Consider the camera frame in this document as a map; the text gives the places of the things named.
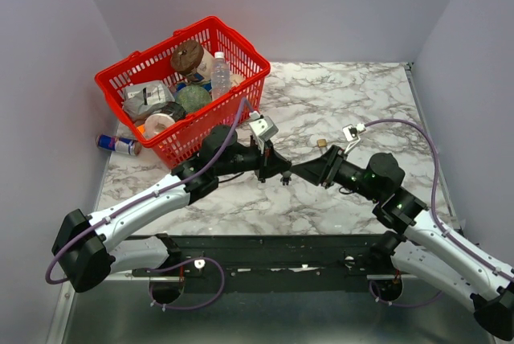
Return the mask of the key with robot keychain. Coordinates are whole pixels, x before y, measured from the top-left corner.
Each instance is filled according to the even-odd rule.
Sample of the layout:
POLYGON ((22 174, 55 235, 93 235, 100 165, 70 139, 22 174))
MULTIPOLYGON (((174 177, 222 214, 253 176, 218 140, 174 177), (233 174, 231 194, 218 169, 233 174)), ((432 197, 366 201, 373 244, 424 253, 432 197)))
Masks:
POLYGON ((291 176, 292 176, 291 172, 285 171, 281 175, 282 175, 282 177, 281 177, 280 181, 282 182, 282 185, 288 186, 291 181, 291 176))

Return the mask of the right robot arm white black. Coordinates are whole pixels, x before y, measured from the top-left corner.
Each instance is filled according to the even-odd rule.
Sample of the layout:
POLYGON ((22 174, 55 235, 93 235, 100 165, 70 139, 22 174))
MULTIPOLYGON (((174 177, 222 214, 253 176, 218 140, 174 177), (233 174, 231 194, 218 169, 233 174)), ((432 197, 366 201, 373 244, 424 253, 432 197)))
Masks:
POLYGON ((460 235, 403 188, 405 172, 392 154, 374 154, 361 168, 333 146, 293 166, 292 173, 315 186, 338 184, 374 203, 373 214, 388 230, 385 245, 369 254, 375 271, 396 268, 424 280, 464 305, 488 333, 512 340, 512 266, 460 235))

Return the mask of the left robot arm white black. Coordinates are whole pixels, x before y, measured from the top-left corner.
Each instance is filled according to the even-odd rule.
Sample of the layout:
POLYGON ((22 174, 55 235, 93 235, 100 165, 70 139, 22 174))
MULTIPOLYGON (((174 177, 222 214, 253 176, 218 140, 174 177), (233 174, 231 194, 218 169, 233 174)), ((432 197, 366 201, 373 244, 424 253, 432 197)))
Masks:
POLYGON ((164 237, 141 241, 133 234, 172 211, 187 207, 216 190, 223 175, 252 171, 260 182, 281 174, 290 179, 291 162, 275 152, 277 134, 269 117, 250 122, 251 142, 243 145, 229 125, 215 126, 200 150, 161 181, 109 209, 85 215, 80 209, 63 219, 51 252, 77 293, 99 285, 109 274, 137 268, 168 276, 178 257, 164 237))

